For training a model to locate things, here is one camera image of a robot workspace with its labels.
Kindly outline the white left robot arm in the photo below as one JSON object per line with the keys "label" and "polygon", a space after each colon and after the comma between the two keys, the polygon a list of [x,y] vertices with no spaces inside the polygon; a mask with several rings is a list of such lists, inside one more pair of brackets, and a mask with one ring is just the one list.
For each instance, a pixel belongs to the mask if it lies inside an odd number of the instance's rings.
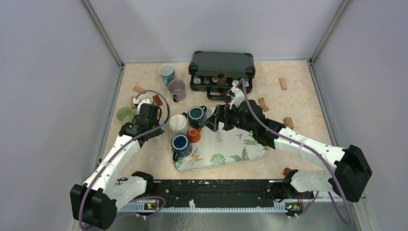
{"label": "white left robot arm", "polygon": [[162,114],[159,106],[142,103],[138,114],[121,127],[112,149],[92,175],[71,188],[73,218],[82,230],[86,230],[85,224],[106,230],[113,224],[119,209],[128,202],[137,196],[152,197],[153,178],[149,174],[137,173],[121,184],[117,180],[144,143],[164,132],[159,123]]}

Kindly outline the lilac purple mug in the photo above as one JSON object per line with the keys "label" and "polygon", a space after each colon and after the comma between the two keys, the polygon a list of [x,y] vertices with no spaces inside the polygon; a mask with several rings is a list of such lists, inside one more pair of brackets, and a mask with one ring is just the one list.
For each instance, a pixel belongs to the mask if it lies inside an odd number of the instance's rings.
{"label": "lilac purple mug", "polygon": [[174,79],[169,82],[167,86],[173,102],[177,103],[186,98],[186,86],[183,80],[181,79]]}

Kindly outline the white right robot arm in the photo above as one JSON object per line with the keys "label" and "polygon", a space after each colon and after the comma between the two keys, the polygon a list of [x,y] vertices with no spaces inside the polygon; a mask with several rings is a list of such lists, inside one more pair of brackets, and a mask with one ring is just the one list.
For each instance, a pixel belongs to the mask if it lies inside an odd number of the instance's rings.
{"label": "white right robot arm", "polygon": [[224,131],[234,128],[247,131],[263,146],[292,153],[322,168],[290,173],[290,180],[282,185],[282,192],[288,198],[295,198],[301,192],[321,191],[358,202],[372,176],[371,167],[359,147],[336,147],[303,136],[283,123],[266,118],[254,100],[239,106],[217,105],[205,126],[218,131],[220,123]]}

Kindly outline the black glossy mug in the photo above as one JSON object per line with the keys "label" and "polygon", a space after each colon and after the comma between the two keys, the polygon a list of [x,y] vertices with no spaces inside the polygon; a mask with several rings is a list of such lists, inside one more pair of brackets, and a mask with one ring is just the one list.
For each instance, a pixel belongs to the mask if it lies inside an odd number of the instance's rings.
{"label": "black glossy mug", "polygon": [[138,103],[148,103],[153,104],[154,100],[153,97],[149,94],[141,94],[137,97]]}

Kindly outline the light green mug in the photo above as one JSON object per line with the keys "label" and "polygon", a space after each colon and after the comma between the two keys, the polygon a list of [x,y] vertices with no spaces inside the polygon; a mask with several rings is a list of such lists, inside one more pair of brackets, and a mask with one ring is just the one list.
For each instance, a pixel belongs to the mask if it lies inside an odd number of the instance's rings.
{"label": "light green mug", "polygon": [[134,110],[131,107],[121,107],[116,112],[116,119],[122,124],[131,122],[134,118]]}

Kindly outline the light blue dotted mug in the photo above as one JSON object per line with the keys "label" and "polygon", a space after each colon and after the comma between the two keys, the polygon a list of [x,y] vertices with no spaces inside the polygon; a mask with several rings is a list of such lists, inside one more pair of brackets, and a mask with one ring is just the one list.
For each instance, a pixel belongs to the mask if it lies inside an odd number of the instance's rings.
{"label": "light blue dotted mug", "polygon": [[175,68],[172,64],[163,64],[159,67],[159,75],[161,76],[165,86],[167,87],[169,83],[176,78]]}

